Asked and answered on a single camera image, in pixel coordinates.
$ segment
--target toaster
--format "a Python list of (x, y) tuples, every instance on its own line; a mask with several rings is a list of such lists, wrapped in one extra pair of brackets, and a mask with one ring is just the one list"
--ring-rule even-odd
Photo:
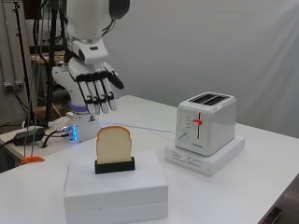
[(176, 146), (211, 156), (235, 138), (236, 99), (205, 92), (178, 106)]

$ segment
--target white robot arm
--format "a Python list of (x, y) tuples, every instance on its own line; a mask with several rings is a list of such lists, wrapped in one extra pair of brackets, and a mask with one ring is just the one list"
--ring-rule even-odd
[(71, 141), (82, 142), (97, 135), (101, 111), (117, 109), (110, 83), (119, 89), (123, 84), (105, 62), (102, 32), (108, 21), (126, 14), (130, 0), (67, 0), (66, 5), (67, 47), (74, 57), (67, 65), (54, 67), (52, 74), (71, 96)]

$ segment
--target blue led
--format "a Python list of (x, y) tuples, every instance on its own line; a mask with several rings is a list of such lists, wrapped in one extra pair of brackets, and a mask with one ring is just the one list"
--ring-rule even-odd
[(74, 141), (77, 142), (78, 141), (78, 135), (77, 135), (77, 127), (73, 127), (73, 135), (74, 135)]

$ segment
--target metal pole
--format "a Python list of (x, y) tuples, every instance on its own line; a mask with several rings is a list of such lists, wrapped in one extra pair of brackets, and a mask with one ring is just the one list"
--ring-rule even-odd
[(58, 10), (51, 9), (51, 25), (50, 25), (50, 50), (49, 50), (49, 67), (48, 67), (48, 89), (47, 89), (47, 109), (46, 109), (46, 122), (50, 121), (52, 100), (53, 100), (53, 76), (52, 68), (55, 65), (55, 37), (56, 37), (56, 22)]
[(19, 43), (20, 43), (20, 48), (21, 48), (22, 69), (23, 69), (23, 72), (24, 72), (24, 81), (25, 81), (25, 85), (26, 85), (28, 105), (30, 106), (30, 108), (29, 108), (29, 110), (30, 110), (30, 120), (33, 121), (34, 117), (35, 117), (35, 114), (34, 114), (34, 110), (32, 108), (32, 104), (30, 104), (30, 101), (31, 101), (30, 86), (29, 86), (29, 79), (28, 79), (27, 66), (26, 66), (26, 60), (25, 60), (24, 45), (22, 43), (22, 36), (21, 36), (21, 24), (20, 24), (20, 15), (19, 15), (20, 5), (17, 2), (14, 2), (14, 5), (15, 5), (15, 9), (13, 9), (13, 11), (15, 12), (16, 18), (17, 18), (17, 25), (18, 25), (17, 37), (19, 38)]

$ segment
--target toast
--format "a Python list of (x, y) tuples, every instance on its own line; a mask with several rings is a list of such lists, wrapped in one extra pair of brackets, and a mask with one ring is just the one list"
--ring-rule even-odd
[(132, 161), (130, 132), (119, 126), (102, 129), (96, 140), (97, 164)]

